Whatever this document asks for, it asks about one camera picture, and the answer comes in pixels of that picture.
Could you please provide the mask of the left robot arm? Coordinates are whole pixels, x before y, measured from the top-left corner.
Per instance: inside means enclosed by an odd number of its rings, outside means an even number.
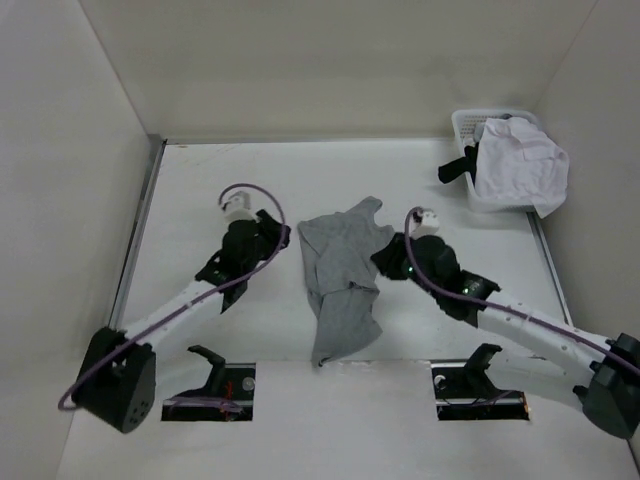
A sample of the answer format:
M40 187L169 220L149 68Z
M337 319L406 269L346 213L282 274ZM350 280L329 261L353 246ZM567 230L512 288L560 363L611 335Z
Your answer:
M290 232L266 210L231 221L220 249L182 292L123 330L103 327L92 336L66 399L123 434L137 429L155 403L159 362L209 319L208 309L215 316L228 311L249 279L288 246Z

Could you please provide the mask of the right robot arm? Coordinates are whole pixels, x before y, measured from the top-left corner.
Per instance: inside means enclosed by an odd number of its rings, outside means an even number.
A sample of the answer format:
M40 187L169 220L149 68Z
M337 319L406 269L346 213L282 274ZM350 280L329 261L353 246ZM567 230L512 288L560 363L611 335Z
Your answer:
M381 275L410 280L450 318L506 338L530 351L511 357L483 344L469 358L464 384L483 396L519 390L564 404L605 433L631 439L639 427L639 341L606 337L557 323L508 295L497 283L460 267L435 235L402 233L371 257Z

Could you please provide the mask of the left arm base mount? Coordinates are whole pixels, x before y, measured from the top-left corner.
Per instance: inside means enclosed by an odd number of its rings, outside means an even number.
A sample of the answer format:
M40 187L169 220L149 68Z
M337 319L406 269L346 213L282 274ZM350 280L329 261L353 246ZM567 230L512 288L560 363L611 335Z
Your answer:
M257 366L229 363L193 345L157 380L163 422L244 422L253 419Z

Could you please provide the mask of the grey tank top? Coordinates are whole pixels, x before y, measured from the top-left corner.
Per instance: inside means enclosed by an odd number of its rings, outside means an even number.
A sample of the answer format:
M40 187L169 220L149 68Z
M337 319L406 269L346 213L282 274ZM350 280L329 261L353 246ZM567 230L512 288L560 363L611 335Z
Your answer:
M392 226L375 221L382 206L369 196L347 211L297 225L307 298L317 321L311 354L317 368L367 348L382 334L373 317L379 289L371 256L394 237Z

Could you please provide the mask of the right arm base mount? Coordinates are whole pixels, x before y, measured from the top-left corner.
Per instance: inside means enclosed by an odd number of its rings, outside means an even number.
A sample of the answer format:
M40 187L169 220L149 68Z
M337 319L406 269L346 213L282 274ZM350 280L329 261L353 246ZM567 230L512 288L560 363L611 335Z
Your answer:
M431 364L439 421L530 420L524 394L500 390L487 376L490 361L501 351L497 345L482 344L465 361Z

